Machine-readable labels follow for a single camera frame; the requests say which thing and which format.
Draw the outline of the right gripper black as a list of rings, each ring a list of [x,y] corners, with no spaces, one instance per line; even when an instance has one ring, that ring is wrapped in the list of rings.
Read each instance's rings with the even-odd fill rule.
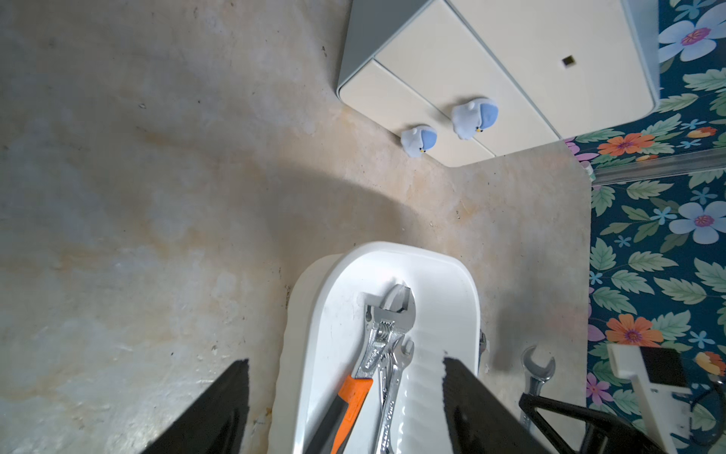
[[[535,425],[546,440],[560,453],[573,453],[560,433],[540,414],[542,410],[553,412],[585,424],[586,431],[578,452],[580,453],[675,453],[677,448],[671,438],[672,419],[659,416],[655,400],[645,398],[640,404],[645,431],[639,431],[627,420],[557,401],[547,397],[524,393],[519,400],[523,414]]]

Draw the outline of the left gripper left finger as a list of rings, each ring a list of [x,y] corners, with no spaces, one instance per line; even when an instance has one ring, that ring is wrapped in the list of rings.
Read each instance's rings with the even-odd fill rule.
[[[146,449],[147,453],[238,453],[249,415],[249,361],[232,363]]]

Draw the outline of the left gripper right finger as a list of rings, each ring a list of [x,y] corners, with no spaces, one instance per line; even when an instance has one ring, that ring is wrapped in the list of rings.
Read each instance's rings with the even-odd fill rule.
[[[458,359],[444,358],[444,415],[455,453],[546,453]]]

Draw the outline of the silver end wrench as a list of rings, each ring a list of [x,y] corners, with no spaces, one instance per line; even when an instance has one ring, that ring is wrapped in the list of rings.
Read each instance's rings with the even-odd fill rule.
[[[556,372],[556,359],[551,357],[547,365],[539,365],[533,359],[537,345],[527,347],[521,356],[521,363],[525,369],[526,386],[525,395],[539,396],[542,387],[550,381]]]

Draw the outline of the silver combination wrench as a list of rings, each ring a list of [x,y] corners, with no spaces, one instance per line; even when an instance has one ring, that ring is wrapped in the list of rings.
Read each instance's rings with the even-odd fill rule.
[[[410,337],[401,338],[389,354],[387,372],[387,386],[385,399],[381,408],[379,425],[376,433],[374,449],[375,454],[391,453],[391,425],[395,412],[397,395],[403,379],[403,374],[412,363],[415,342]]]

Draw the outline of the orange handled adjustable wrench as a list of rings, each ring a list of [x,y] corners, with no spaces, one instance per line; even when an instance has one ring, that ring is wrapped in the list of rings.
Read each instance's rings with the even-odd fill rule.
[[[366,304],[364,337],[352,374],[343,380],[323,414],[307,443],[307,453],[344,452],[374,382],[379,383],[381,414],[389,354],[401,338],[409,337],[415,319],[415,298],[411,288],[404,284],[394,285],[380,303]]]

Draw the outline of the white plastic storage tray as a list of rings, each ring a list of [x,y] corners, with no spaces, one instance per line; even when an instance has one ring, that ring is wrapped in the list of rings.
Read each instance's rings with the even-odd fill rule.
[[[301,453],[357,361],[364,306],[396,284],[412,290],[415,351],[392,417],[395,453],[448,453],[444,359],[469,370],[479,363],[480,305],[468,269],[457,259],[391,242],[370,242],[311,264],[287,308],[268,449]]]

